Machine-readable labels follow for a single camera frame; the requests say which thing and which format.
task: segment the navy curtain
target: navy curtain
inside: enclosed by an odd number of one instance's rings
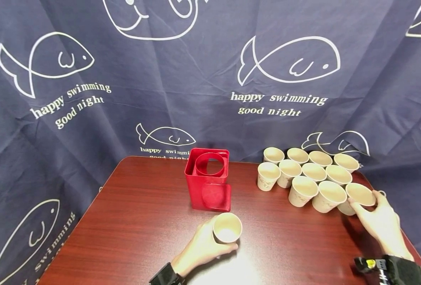
[[[0,284],[126,156],[357,157],[421,254],[421,0],[0,1]]]

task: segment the white paper cup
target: white paper cup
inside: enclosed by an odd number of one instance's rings
[[[311,178],[316,183],[325,180],[327,177],[324,168],[311,162],[308,162],[302,166],[302,175]]]
[[[271,191],[280,177],[280,168],[271,163],[263,162],[258,165],[258,188],[262,191]]]
[[[372,190],[364,185],[358,183],[349,183],[345,186],[345,191],[349,198],[353,198],[356,202],[363,206],[370,207],[375,205],[376,198],[373,195]],[[356,212],[350,206],[348,200],[337,206],[337,208],[340,212],[347,216],[353,216],[356,214]]]
[[[332,164],[331,157],[322,151],[312,151],[309,153],[309,158],[311,162],[318,164],[321,167],[327,167]]]
[[[289,149],[286,152],[286,156],[288,156],[288,158],[292,161],[299,163],[300,165],[303,165],[309,161],[309,154],[298,148]]]
[[[222,213],[214,222],[214,236],[221,243],[234,243],[242,234],[242,222],[233,213]]]
[[[294,177],[301,175],[301,166],[299,163],[291,159],[282,160],[279,163],[280,178],[277,179],[277,184],[282,188],[291,187],[291,182]]]
[[[318,185],[305,176],[293,178],[288,200],[295,207],[304,207],[304,205],[318,194]]]
[[[347,200],[347,193],[337,183],[323,181],[318,190],[318,195],[312,200],[312,206],[320,213],[327,213]]]
[[[351,183],[353,177],[345,168],[339,165],[330,165],[326,167],[328,180],[333,181],[340,186]]]
[[[279,162],[285,159],[285,153],[276,147],[268,147],[264,150],[263,155],[263,162],[279,164]]]
[[[340,153],[338,155],[334,155],[334,164],[342,166],[345,168],[349,173],[356,171],[359,169],[359,162],[354,159],[352,156]]]

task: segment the brown tabletop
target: brown tabletop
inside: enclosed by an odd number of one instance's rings
[[[196,226],[216,214],[191,209],[185,165],[136,156],[121,161],[39,284],[148,284]],[[357,256],[381,254],[357,217],[337,209],[321,214],[311,203],[296,208],[277,185],[260,191],[257,166],[229,164],[231,212],[244,227],[239,250],[195,269],[188,284],[378,284],[351,267]],[[409,241],[408,248],[421,265]]]

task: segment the hand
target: hand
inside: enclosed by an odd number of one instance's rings
[[[378,241],[385,254],[413,261],[413,256],[406,248],[400,230],[399,215],[394,212],[384,195],[375,190],[373,190],[373,194],[378,203],[373,212],[367,211],[352,198],[348,198],[348,201],[364,228]]]
[[[172,260],[171,266],[175,273],[185,277],[196,266],[208,263],[217,256],[229,254],[238,249],[236,243],[216,243],[213,234],[216,218],[217,216],[199,225],[185,249]]]

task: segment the red plastic holder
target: red plastic holder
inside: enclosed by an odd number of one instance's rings
[[[216,173],[207,173],[209,160],[222,163]],[[185,168],[192,208],[202,211],[229,212],[231,210],[231,186],[228,178],[228,150],[193,148]]]

